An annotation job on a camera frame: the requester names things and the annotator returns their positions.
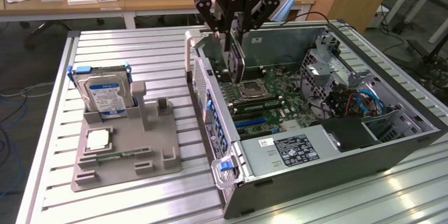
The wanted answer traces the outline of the green graphics card black fan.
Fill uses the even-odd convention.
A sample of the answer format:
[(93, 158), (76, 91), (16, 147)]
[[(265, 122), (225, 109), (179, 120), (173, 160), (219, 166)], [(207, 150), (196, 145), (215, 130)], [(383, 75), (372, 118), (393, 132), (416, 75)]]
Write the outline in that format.
[(245, 55), (243, 50), (243, 37), (249, 31), (249, 18), (243, 12), (236, 12), (231, 28), (225, 32), (224, 53), (227, 69), (233, 84), (243, 80), (245, 71)]

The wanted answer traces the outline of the metal CPU socket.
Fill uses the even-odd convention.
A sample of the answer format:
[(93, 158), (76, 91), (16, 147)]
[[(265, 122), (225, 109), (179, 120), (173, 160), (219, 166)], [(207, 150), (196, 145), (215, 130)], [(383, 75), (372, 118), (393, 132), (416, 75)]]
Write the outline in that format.
[(260, 79), (243, 81), (236, 86), (243, 99), (257, 99), (269, 95), (264, 82)]

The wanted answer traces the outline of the green Dell motherboard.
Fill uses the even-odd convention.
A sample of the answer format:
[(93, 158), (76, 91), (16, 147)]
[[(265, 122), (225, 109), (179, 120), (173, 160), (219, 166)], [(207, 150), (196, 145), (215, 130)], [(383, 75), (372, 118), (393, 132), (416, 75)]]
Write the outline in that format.
[[(255, 118), (263, 116), (265, 123), (247, 127), (236, 127), (237, 134), (241, 140), (267, 136), (280, 132), (285, 132), (281, 128), (281, 123), (287, 120), (299, 120), (304, 127), (312, 125), (315, 121), (328, 116), (328, 113), (321, 110), (320, 105), (312, 105), (315, 97), (304, 95), (300, 89), (301, 73), (300, 70), (288, 68), (284, 65), (273, 65), (269, 67), (251, 68), (245, 72), (243, 81), (260, 79), (269, 92), (269, 95), (257, 99), (243, 99), (237, 84), (231, 81), (228, 70), (223, 67), (215, 70), (220, 93), (223, 95), (227, 108), (235, 118)], [(239, 111), (235, 105), (269, 100), (283, 100), (284, 105), (272, 109)]]

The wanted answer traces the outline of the RAM stick with white label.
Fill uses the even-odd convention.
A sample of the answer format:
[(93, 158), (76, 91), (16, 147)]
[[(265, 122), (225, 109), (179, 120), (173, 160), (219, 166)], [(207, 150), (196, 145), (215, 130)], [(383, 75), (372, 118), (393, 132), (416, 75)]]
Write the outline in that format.
[(281, 107), (284, 105), (283, 100), (257, 101), (235, 105), (239, 111), (263, 110)]

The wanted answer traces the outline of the blue expansion slot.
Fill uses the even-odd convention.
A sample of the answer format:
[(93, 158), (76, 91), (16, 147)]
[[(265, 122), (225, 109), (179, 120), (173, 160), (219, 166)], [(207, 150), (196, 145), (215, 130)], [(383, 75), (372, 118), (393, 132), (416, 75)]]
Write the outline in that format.
[(253, 126), (253, 125), (265, 123), (267, 122), (265, 120), (267, 119), (263, 116), (256, 116), (255, 118), (248, 118), (248, 117), (235, 118), (233, 125), (237, 128)]

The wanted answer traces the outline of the silver finned chipset heatsink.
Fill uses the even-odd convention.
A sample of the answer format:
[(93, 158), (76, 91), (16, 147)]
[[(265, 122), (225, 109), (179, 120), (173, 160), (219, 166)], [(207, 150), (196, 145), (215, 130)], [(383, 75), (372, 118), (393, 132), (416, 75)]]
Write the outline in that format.
[(299, 120), (287, 120), (281, 123), (284, 131), (291, 131), (303, 128)]

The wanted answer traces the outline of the hard disk in blue caddy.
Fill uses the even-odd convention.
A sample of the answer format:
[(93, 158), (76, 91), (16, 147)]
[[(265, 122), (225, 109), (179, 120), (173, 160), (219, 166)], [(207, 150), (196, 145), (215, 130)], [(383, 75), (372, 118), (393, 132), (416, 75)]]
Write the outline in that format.
[(87, 112), (97, 112), (103, 119), (127, 116), (125, 110), (135, 107), (131, 71), (128, 64), (67, 67), (67, 76), (79, 90)]

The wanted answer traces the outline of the grey power supply unit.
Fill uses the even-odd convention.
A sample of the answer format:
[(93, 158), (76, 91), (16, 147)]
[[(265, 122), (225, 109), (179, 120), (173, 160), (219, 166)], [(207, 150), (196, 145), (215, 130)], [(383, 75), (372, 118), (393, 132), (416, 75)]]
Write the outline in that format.
[(256, 177), (301, 168), (340, 155), (321, 125), (252, 138), (241, 144)]

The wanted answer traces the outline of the metal disk bay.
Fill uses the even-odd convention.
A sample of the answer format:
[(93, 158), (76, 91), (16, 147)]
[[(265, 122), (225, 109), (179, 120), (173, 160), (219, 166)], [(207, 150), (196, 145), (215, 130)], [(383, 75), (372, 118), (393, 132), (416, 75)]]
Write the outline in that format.
[(393, 110), (383, 115), (365, 116), (363, 123), (380, 142), (412, 137), (419, 134), (429, 134), (436, 128), (424, 120), (419, 121), (416, 115), (411, 115), (404, 109)]

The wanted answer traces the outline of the silver CPU chip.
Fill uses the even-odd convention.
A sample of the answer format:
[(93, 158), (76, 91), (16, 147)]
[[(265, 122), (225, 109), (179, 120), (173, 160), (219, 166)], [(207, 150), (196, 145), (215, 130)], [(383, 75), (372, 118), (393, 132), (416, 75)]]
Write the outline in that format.
[(100, 150), (109, 143), (109, 132), (107, 130), (91, 131), (87, 138), (87, 149)]

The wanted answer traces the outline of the blue case release tab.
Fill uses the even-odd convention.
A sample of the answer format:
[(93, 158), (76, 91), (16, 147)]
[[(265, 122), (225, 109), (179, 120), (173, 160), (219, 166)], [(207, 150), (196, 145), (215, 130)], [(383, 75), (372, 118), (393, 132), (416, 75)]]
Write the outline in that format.
[(223, 161), (217, 164), (217, 170), (220, 173), (233, 171), (233, 164), (231, 160)]

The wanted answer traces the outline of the green bare RAM stick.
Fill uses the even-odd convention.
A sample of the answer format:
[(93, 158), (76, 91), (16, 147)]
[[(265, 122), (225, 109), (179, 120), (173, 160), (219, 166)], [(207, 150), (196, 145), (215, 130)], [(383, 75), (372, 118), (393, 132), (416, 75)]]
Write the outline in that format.
[(121, 159), (121, 158), (128, 158), (135, 156), (137, 153), (145, 151), (147, 149), (136, 149), (132, 151), (125, 151), (125, 152), (116, 152), (116, 153), (109, 153), (109, 154), (101, 154), (96, 157), (99, 161), (107, 161), (107, 160), (113, 160), (113, 159)]

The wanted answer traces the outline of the grey parts rack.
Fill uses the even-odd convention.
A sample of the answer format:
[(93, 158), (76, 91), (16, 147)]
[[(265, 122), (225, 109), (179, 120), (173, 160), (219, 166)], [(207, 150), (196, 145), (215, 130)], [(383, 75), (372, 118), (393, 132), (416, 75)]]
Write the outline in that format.
[[(143, 81), (131, 83), (136, 106), (127, 116), (103, 119), (97, 112), (84, 112), (76, 152), (71, 189), (73, 192), (167, 175), (181, 170), (180, 148), (173, 105), (167, 97), (145, 103)], [(100, 150), (87, 149), (91, 131), (107, 130), (109, 143)], [(99, 161), (101, 154), (147, 149), (135, 156)]]

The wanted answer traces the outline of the open grey PC case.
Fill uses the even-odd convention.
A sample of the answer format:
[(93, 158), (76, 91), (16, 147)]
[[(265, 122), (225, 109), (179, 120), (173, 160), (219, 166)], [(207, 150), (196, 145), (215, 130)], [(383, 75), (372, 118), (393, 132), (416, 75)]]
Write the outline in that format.
[[(215, 73), (220, 67), (227, 69), (224, 38), (205, 29), (188, 30), (187, 84), (224, 218), (241, 217), (389, 170), (448, 133), (448, 123), (441, 119), (448, 110), (431, 111), (439, 106), (436, 99), (411, 91), (412, 78), (353, 29), (324, 22), (267, 25), (244, 35), (243, 50), (244, 76), (248, 69), (261, 66), (284, 65), (300, 70), (301, 93), (312, 95), (312, 105), (320, 105), (328, 113), (311, 126), (323, 126), (340, 155), (280, 173), (260, 177), (252, 174)], [(209, 111), (205, 90), (213, 101)], [(416, 115), (436, 131), (383, 143), (361, 118), (400, 109)], [(215, 111), (228, 142), (225, 153), (217, 122), (212, 123)], [(233, 171), (220, 173), (217, 164), (227, 160), (232, 161)]]

